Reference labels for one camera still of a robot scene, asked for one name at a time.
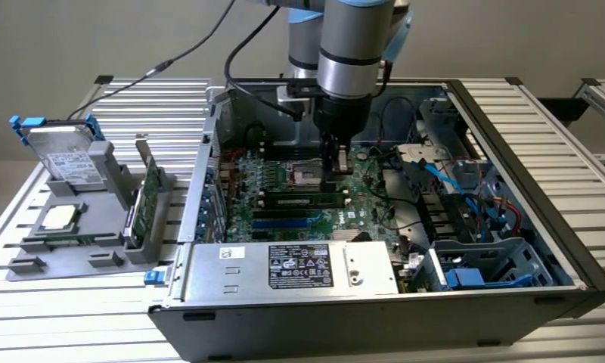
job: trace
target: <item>gray wall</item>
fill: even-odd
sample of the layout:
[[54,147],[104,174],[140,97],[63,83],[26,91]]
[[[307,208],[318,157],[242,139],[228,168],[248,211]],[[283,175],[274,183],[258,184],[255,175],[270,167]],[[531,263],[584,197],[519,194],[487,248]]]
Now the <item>gray wall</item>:
[[[67,116],[99,74],[138,76],[207,33],[224,0],[0,0],[0,159],[31,152],[11,115]],[[605,78],[605,0],[415,0],[416,19],[395,76],[519,76],[538,95],[570,95]],[[231,49],[268,9],[239,0],[219,34],[166,76],[222,75]],[[235,63],[240,76],[287,67],[280,14]],[[586,130],[600,129],[602,138]],[[605,123],[580,137],[605,152]]]

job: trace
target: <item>sticker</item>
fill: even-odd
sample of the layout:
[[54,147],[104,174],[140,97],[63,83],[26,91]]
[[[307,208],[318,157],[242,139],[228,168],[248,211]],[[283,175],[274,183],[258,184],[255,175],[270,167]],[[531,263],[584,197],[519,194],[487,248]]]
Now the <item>sticker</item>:
[[224,247],[220,249],[220,259],[243,259],[243,258],[244,247]]
[[270,286],[272,289],[334,287],[330,245],[270,246]]
[[88,153],[48,154],[48,159],[71,185],[103,183],[102,174],[99,174]]

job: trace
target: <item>power supply label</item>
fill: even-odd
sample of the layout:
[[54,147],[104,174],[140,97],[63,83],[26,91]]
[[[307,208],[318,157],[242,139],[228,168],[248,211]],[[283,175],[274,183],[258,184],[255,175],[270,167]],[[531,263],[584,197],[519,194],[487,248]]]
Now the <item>power supply label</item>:
[[54,167],[71,185],[103,183],[102,174],[86,152],[48,154]]
[[334,287],[330,245],[271,245],[270,286],[272,289]]

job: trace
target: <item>green circuit board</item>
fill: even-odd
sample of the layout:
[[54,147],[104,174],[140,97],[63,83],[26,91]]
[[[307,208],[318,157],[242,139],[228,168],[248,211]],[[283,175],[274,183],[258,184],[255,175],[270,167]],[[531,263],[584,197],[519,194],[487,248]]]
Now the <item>green circuit board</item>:
[[[227,226],[228,243],[252,242],[252,241],[296,241],[296,240],[332,240],[344,239],[343,236],[364,231],[371,235],[372,240],[384,240],[392,248],[398,242],[398,233],[386,229],[379,224],[379,219],[374,217],[372,211],[378,210],[382,216],[384,210],[390,207],[388,202],[370,194],[367,186],[363,183],[363,175],[368,166],[370,175],[376,177],[379,166],[371,162],[372,157],[367,160],[358,160],[358,152],[363,151],[360,147],[354,147],[352,158],[355,159],[355,173],[348,175],[338,183],[338,189],[347,189],[347,198],[351,202],[338,209],[314,209],[311,211],[310,223],[306,228],[270,228],[268,237],[255,239],[252,232],[263,231],[252,228],[254,212],[263,210],[259,205],[259,190],[264,187],[272,192],[306,191],[304,185],[292,185],[291,175],[292,167],[306,168],[320,165],[320,160],[308,161],[264,161],[255,154],[246,153],[236,160],[235,180],[243,180],[244,189],[232,191],[235,197],[228,198],[228,216],[230,223]],[[387,195],[384,189],[378,193]],[[395,220],[387,220],[386,224],[395,227]]]

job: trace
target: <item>robotic arm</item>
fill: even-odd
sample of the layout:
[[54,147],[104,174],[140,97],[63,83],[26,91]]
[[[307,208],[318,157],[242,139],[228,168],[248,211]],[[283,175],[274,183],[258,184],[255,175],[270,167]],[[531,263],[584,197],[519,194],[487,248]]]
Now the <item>robotic arm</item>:
[[408,1],[252,1],[292,9],[290,63],[307,80],[288,85],[288,96],[314,100],[327,182],[351,172],[351,140],[366,129],[380,67],[390,76],[408,34]]

